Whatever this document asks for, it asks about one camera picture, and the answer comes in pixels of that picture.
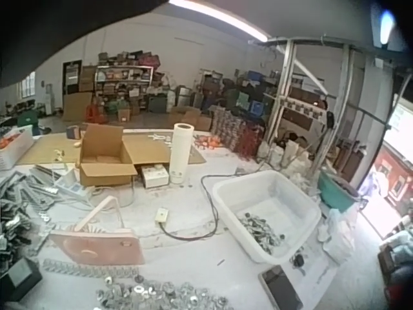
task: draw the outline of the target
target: white wall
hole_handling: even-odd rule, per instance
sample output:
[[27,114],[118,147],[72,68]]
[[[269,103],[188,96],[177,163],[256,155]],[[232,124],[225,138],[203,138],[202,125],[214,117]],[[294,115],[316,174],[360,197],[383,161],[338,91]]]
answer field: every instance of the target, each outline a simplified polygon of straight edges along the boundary
[[[365,78],[359,106],[377,118],[386,121],[392,106],[393,71],[374,65],[372,57],[366,58]],[[377,148],[380,146],[381,137],[385,126],[365,116],[361,124],[358,139],[367,145],[367,155],[362,159],[359,169],[355,173],[351,184],[354,187],[363,181],[366,171],[374,159]]]
[[[53,84],[55,106],[62,107],[62,63],[82,59],[84,65],[96,64],[98,53],[116,55],[124,50],[150,50],[158,54],[159,70],[171,72],[178,84],[189,87],[193,86],[200,68],[231,78],[237,68],[269,74],[271,70],[281,70],[283,64],[279,52],[274,54],[269,48],[248,45],[214,28],[166,15],[145,14],[92,32],[45,61],[36,70],[36,101],[43,100],[45,89],[41,82],[44,81]],[[337,95],[341,50],[299,46],[297,58]],[[15,85],[0,90],[0,106],[5,101],[19,102]]]

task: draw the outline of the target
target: black electrical cable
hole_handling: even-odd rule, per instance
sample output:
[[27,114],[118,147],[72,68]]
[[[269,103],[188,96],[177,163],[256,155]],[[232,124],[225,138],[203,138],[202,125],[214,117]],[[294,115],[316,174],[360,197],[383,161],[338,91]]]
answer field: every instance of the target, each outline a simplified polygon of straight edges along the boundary
[[208,198],[208,201],[209,201],[211,209],[212,209],[212,215],[214,217],[214,228],[210,232],[208,232],[207,234],[205,234],[203,236],[198,236],[198,237],[174,236],[173,234],[171,234],[170,232],[167,232],[165,230],[165,227],[163,226],[162,223],[158,223],[159,227],[161,228],[163,233],[166,234],[168,237],[171,237],[171,238],[176,239],[176,240],[181,240],[181,241],[198,241],[198,240],[209,238],[209,237],[212,237],[213,235],[215,235],[215,233],[218,230],[219,215],[218,215],[218,210],[215,207],[214,202],[212,201],[212,197],[211,197],[210,193],[208,192],[207,188],[205,187],[204,180],[206,178],[231,178],[233,176],[240,176],[240,175],[241,174],[207,174],[206,176],[203,176],[201,178],[201,185],[202,185],[203,190],[206,193],[206,196]]

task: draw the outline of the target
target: doorway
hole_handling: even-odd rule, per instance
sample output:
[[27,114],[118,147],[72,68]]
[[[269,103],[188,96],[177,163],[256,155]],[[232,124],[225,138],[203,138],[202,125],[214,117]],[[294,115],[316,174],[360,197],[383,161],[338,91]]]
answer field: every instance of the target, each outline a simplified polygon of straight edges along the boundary
[[385,238],[413,209],[413,103],[401,98],[390,118],[378,156],[360,190],[371,186],[362,214]]

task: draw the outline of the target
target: blue crate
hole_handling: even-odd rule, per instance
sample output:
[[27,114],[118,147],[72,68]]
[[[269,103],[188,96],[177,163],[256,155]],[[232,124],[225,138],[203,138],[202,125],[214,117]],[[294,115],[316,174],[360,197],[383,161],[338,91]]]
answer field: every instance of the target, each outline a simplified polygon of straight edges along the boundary
[[264,113],[264,106],[265,106],[264,103],[253,100],[251,102],[251,108],[250,108],[251,114],[257,117],[261,117]]
[[261,81],[263,78],[263,74],[256,72],[256,71],[248,71],[247,73],[247,79],[251,81]]

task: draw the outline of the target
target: ceiling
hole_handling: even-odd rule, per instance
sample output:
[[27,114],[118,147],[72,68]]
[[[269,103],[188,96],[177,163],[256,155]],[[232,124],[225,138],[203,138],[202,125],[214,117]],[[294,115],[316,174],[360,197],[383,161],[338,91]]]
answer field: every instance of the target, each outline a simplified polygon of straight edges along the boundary
[[[271,36],[339,37],[372,44],[370,7],[353,0],[207,0],[252,23]],[[172,5],[163,5],[154,13],[203,23],[230,34],[245,37],[223,22]]]

